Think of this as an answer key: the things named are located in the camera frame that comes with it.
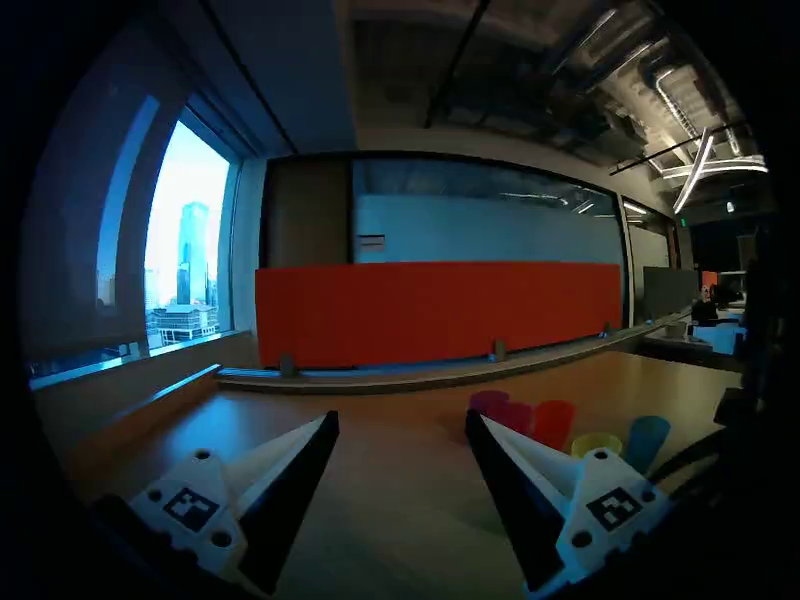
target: yellow cup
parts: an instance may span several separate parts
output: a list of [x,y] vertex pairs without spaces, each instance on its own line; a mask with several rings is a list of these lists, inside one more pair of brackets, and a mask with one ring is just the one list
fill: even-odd
[[572,442],[571,454],[574,458],[583,458],[596,448],[608,448],[614,454],[622,452],[622,442],[610,433],[586,433]]

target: wooden table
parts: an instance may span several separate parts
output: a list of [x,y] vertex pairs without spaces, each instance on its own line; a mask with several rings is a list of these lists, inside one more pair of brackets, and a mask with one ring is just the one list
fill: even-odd
[[522,572],[463,434],[469,396],[577,406],[573,436],[623,440],[640,415],[672,432],[657,462],[714,431],[712,417],[736,373],[618,352],[528,375],[381,396],[274,396],[219,390],[113,456],[84,499],[138,492],[195,448],[223,459],[327,410],[341,434],[278,582],[284,598],[522,598]]

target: red panel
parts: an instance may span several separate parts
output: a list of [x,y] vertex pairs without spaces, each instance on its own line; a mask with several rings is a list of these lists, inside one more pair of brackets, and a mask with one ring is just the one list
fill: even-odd
[[716,285],[719,281],[719,273],[715,273],[714,271],[703,271],[703,285],[708,286],[708,289],[711,289],[712,285]]
[[620,327],[617,265],[422,262],[256,271],[261,362],[350,367],[520,350]]

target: window sill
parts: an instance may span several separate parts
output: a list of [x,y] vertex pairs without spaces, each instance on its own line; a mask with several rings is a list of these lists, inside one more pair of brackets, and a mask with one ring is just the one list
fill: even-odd
[[45,375],[44,377],[38,377],[36,379],[29,380],[28,387],[31,391],[36,392],[38,390],[59,385],[67,381],[74,381],[90,375],[96,375],[97,373],[102,373],[123,365],[157,358],[159,356],[163,356],[164,354],[175,352],[176,350],[183,350],[184,348],[190,348],[199,344],[205,344],[222,338],[231,337],[234,335],[243,335],[246,333],[249,333],[249,331],[226,331],[224,333],[215,333],[214,335],[209,335],[204,338],[179,342],[177,344],[164,346],[163,348],[156,348],[155,350],[151,350],[147,356],[125,356],[122,358],[114,358],[100,363],[95,363],[93,365],[86,365],[85,367],[79,367],[77,369],[70,369],[69,371],[62,371],[61,373],[53,373],[52,375]]

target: sky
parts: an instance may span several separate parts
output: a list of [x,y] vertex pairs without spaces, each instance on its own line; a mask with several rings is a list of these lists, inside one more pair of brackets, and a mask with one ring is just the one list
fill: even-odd
[[156,183],[147,228],[145,269],[158,271],[159,304],[177,295],[181,210],[190,202],[209,208],[206,257],[209,279],[217,278],[217,244],[230,163],[178,121]]

